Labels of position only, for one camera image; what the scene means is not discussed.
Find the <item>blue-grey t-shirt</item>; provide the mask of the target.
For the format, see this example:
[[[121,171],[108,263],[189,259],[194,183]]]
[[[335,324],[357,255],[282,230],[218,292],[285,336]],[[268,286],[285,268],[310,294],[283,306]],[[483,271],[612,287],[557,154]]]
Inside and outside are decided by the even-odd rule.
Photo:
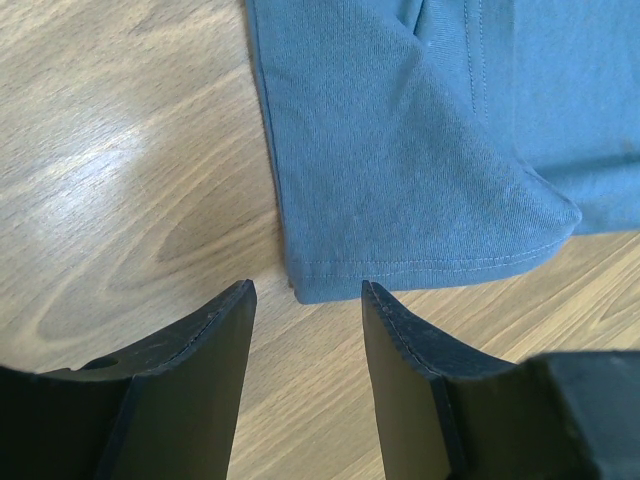
[[[639,226],[635,1],[250,1],[303,304],[525,273]]]

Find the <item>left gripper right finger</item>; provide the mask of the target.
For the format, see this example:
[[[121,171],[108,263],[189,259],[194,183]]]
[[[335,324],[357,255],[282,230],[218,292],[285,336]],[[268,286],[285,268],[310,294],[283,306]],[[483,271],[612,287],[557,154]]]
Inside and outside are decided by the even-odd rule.
[[[635,479],[639,355],[483,353],[362,285],[365,350],[389,479]]]

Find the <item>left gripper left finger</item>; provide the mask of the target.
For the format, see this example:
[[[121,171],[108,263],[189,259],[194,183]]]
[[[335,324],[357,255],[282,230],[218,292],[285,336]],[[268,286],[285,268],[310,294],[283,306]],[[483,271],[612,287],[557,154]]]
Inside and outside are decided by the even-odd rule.
[[[1,371],[5,479],[223,479],[257,295],[232,284],[78,370]]]

